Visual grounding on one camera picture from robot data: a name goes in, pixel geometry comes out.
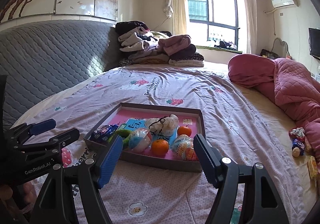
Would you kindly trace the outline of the person hand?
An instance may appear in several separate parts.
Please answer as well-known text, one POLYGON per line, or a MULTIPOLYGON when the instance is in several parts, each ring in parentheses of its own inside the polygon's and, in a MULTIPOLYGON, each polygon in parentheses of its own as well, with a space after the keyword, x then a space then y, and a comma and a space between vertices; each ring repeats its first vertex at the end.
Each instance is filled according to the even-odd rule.
MULTIPOLYGON (((31 182, 27 182, 23 184, 19 192, 20 192, 20 195, 23 195, 24 207, 18 210, 19 210, 19 213, 25 214, 33 209, 33 206, 37 199, 37 195, 36 195, 34 186, 31 182)), ((7 205, 7 202, 9 202, 12 196, 13 196, 13 191, 9 186, 7 185, 1 186, 1 201, 4 203, 4 205, 8 209, 10 207, 7 205)))

